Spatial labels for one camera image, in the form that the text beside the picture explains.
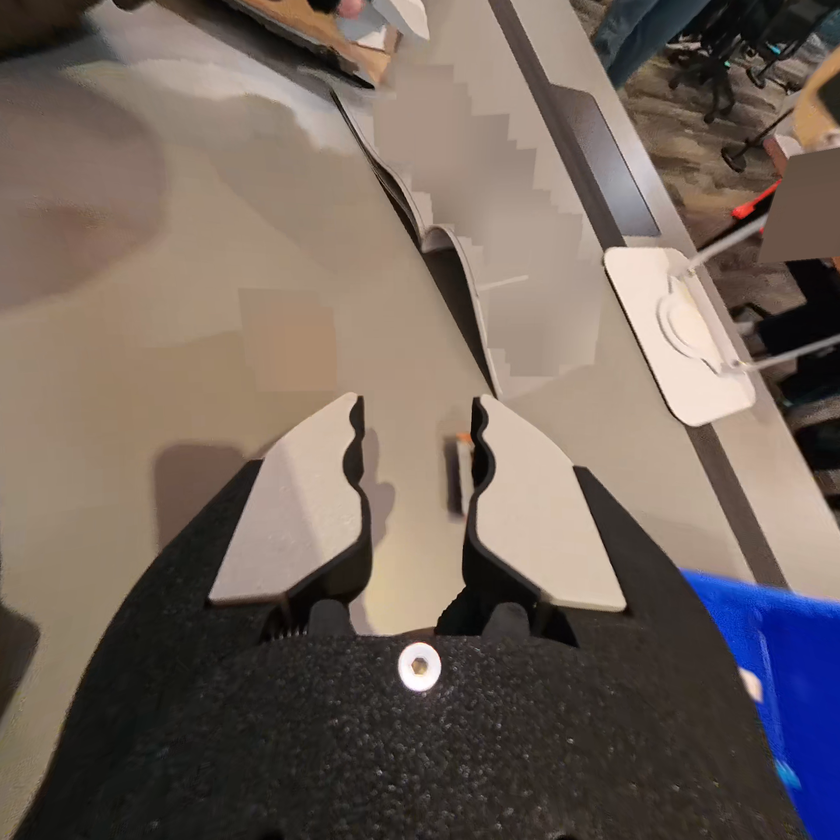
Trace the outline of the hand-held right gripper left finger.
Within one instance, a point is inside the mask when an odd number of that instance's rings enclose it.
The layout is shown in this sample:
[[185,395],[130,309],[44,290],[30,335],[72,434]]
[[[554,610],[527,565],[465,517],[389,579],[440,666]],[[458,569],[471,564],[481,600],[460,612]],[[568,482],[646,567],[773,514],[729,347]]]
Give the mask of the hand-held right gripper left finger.
[[371,578],[364,399],[345,393],[267,451],[208,593],[210,603],[350,604]]

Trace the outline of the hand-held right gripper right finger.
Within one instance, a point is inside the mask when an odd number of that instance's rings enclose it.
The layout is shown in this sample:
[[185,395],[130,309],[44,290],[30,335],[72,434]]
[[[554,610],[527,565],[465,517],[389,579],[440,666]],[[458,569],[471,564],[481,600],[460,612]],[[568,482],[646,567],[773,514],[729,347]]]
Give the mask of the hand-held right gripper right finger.
[[463,579],[501,602],[627,607],[573,461],[490,395],[472,403]]

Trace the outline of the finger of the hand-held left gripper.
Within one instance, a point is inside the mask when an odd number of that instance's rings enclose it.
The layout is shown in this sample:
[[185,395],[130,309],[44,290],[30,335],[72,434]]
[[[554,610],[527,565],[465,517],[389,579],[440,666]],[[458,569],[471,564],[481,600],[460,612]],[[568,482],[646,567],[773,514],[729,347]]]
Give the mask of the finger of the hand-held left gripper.
[[427,11],[423,1],[368,1],[378,20],[406,37],[429,40]]

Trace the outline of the grey instruction booklet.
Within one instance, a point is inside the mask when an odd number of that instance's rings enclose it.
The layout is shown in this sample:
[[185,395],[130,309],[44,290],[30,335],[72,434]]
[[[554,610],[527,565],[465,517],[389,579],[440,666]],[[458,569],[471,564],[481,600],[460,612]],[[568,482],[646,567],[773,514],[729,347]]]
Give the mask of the grey instruction booklet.
[[469,256],[473,245],[466,237],[457,236],[452,225],[434,221],[431,196],[413,189],[411,178],[396,164],[383,160],[373,142],[373,114],[370,104],[375,100],[373,90],[353,88],[337,83],[331,86],[330,96],[383,191],[403,221],[416,249],[426,258],[444,254],[438,262],[446,265],[446,281],[440,291],[458,329],[474,355],[493,396],[501,395],[496,365],[488,347],[487,326]]

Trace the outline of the blue plastic bin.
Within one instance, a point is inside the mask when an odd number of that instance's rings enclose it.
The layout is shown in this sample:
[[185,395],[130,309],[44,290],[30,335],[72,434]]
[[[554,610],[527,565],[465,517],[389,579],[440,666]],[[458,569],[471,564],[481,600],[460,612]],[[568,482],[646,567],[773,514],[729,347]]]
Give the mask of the blue plastic bin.
[[814,839],[839,838],[839,604],[685,570],[724,637]]

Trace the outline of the grey desk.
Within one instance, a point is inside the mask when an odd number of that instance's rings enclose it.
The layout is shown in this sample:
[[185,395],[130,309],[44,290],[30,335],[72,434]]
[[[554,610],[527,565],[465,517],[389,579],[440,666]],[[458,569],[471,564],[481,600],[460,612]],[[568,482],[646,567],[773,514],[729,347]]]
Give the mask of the grey desk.
[[[3,598],[35,646],[9,838],[808,838],[679,566],[748,572],[604,268],[695,247],[574,11],[430,2],[381,157],[469,238],[501,395],[328,92],[155,5],[2,70]],[[597,101],[622,236],[552,92]],[[266,451],[364,399],[371,578],[214,605]],[[573,461],[623,612],[463,579],[473,401]]]

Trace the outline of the black office chair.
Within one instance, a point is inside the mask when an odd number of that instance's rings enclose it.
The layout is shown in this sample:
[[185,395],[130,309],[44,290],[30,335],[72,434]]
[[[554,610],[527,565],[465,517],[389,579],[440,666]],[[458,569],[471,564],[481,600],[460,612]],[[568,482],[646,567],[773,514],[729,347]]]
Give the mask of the black office chair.
[[838,12],[835,1],[711,2],[668,45],[668,62],[677,67],[669,81],[680,85],[710,85],[711,105],[705,123],[729,117],[736,102],[730,67],[738,59],[762,61],[746,65],[748,79],[764,88],[771,71],[792,58],[828,18]]

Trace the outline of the black floor stand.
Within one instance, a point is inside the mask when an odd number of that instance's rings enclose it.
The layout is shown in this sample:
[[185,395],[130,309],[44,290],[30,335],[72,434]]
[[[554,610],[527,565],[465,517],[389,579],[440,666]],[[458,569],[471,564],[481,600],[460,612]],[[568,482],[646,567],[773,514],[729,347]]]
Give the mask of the black floor stand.
[[763,143],[776,129],[793,113],[793,108],[789,108],[782,112],[782,114],[774,121],[764,126],[761,131],[743,140],[740,144],[727,145],[721,148],[721,158],[726,165],[736,173],[744,172],[747,162],[746,154],[750,150],[763,147]]

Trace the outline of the red orange plastic piece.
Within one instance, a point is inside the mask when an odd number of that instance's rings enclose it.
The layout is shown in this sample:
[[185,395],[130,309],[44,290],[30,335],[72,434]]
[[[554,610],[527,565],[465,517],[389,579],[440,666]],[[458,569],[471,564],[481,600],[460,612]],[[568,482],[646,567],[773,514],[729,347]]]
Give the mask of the red orange plastic piece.
[[772,196],[780,183],[781,178],[774,182],[769,188],[767,188],[764,192],[762,192],[755,198],[747,201],[746,203],[734,207],[731,210],[731,217],[733,219],[741,220],[746,217],[750,217],[756,213],[758,213],[759,215],[766,213],[767,208],[770,206]]

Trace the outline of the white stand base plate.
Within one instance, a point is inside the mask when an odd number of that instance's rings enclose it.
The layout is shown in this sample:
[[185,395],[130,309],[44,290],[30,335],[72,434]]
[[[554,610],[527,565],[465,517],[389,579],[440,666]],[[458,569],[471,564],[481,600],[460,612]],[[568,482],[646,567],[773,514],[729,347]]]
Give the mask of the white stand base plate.
[[763,360],[741,357],[703,287],[710,259],[757,234],[769,213],[687,258],[673,248],[613,247],[604,268],[666,405],[688,427],[755,404],[752,376],[838,345],[838,333]]

